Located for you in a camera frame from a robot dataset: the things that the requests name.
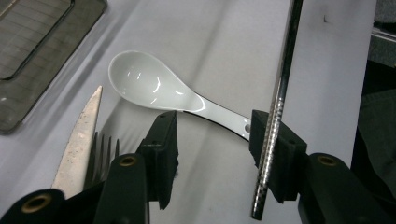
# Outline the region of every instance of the white table surface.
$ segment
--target white table surface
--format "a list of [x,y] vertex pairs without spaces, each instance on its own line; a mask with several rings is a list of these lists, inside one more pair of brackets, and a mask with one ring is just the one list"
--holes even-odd
[[[78,115],[99,85],[97,130],[134,152],[162,111],[121,99],[107,78],[121,51],[151,53],[204,97],[250,118],[268,111],[289,0],[109,0],[73,57],[13,134],[0,136],[0,214],[20,197],[51,186]],[[350,164],[373,0],[305,0],[283,122],[308,153]],[[258,223],[249,217],[257,169],[248,142],[189,114],[178,115],[178,176],[151,223]],[[301,223],[297,202],[269,194],[263,223]]]

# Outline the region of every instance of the white ceramic spoon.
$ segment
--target white ceramic spoon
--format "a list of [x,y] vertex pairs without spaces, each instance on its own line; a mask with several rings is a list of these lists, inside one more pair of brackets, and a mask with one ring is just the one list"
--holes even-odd
[[118,54],[108,67],[108,76],[116,92],[129,102],[192,113],[249,139],[250,119],[198,95],[150,54],[132,50]]

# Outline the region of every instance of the chopstick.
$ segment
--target chopstick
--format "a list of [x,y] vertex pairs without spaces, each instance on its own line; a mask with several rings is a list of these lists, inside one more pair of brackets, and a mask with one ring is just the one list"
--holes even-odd
[[265,129],[262,154],[259,164],[259,174],[257,177],[256,188],[254,191],[255,195],[251,209],[251,217],[257,220],[262,220],[262,214],[265,206],[269,176],[271,174],[271,164],[274,159],[274,149],[283,114],[302,7],[303,0],[292,0],[290,4],[289,24],[286,40],[284,42],[280,73],[276,78],[270,113]]

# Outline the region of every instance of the knife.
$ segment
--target knife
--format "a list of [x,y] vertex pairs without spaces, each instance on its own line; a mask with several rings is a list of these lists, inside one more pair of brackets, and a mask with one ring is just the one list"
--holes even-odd
[[99,86],[79,115],[52,183],[66,199],[83,191],[101,98]]

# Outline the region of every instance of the gray tray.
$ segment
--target gray tray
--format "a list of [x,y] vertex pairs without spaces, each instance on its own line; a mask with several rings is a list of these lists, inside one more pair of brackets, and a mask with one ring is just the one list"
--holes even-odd
[[105,0],[0,5],[0,133],[16,129],[105,9]]

